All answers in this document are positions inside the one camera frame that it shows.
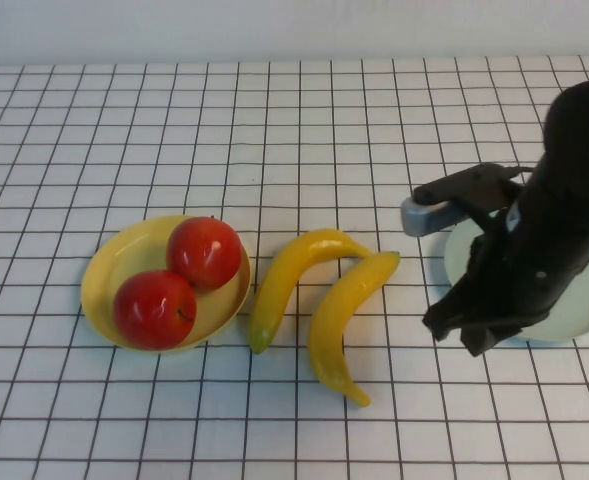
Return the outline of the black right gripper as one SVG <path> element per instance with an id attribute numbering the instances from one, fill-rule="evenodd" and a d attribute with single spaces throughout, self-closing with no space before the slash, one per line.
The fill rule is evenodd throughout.
<path id="1" fill-rule="evenodd" d="M 431 305 L 422 323 L 435 341 L 461 328 L 477 357 L 544 320 L 589 263 L 589 195 L 520 192 L 495 215 L 481 202 L 455 204 L 482 229 L 452 294 Z"/>

